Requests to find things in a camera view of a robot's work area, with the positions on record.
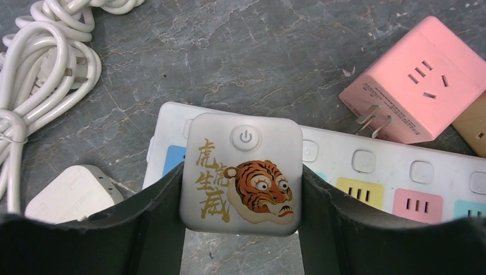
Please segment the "white tiger cube adapter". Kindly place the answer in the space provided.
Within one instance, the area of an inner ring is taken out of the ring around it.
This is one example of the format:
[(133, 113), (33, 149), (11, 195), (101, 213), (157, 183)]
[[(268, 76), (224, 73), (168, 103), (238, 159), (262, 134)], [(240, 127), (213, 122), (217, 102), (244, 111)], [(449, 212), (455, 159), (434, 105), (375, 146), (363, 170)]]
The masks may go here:
[(286, 237), (301, 220), (302, 176), (294, 121), (202, 113), (188, 130), (179, 215), (192, 231)]

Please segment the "pink cube socket adapter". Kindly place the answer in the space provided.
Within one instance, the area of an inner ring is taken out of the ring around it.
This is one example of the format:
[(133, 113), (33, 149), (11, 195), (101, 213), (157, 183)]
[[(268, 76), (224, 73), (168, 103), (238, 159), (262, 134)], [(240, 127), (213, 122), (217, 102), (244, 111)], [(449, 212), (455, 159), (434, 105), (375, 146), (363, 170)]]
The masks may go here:
[(485, 60), (428, 16), (339, 97), (373, 137), (413, 144), (436, 139), (484, 91)]

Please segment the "tan cube socket adapter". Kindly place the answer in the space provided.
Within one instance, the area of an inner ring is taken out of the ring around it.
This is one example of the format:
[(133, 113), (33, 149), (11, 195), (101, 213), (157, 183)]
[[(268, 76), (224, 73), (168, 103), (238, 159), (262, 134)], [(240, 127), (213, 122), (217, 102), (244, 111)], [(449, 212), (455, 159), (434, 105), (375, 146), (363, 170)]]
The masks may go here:
[(454, 120), (452, 126), (478, 156), (485, 157), (485, 92)]

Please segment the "long white colourful power strip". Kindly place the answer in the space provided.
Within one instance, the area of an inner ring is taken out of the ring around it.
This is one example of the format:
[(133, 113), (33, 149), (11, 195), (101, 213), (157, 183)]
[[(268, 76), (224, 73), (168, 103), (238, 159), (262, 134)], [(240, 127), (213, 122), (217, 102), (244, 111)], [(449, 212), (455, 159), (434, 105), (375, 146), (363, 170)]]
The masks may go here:
[(399, 217), (485, 217), (485, 159), (302, 126), (303, 162), (327, 183)]

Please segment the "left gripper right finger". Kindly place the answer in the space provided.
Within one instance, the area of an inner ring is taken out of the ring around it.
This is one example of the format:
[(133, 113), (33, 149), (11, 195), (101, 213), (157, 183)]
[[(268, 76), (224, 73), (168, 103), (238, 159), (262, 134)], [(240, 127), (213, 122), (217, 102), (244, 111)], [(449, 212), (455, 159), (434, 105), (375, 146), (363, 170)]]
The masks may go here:
[(485, 219), (430, 225), (373, 208), (302, 174), (305, 274), (484, 274)]

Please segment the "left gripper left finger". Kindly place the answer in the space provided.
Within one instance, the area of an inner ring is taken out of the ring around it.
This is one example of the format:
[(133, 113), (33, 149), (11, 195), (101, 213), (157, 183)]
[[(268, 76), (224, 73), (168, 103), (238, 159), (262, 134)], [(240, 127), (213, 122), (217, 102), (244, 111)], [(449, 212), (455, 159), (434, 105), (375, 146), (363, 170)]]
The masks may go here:
[(1, 215), (2, 274), (179, 274), (183, 164), (83, 221)]

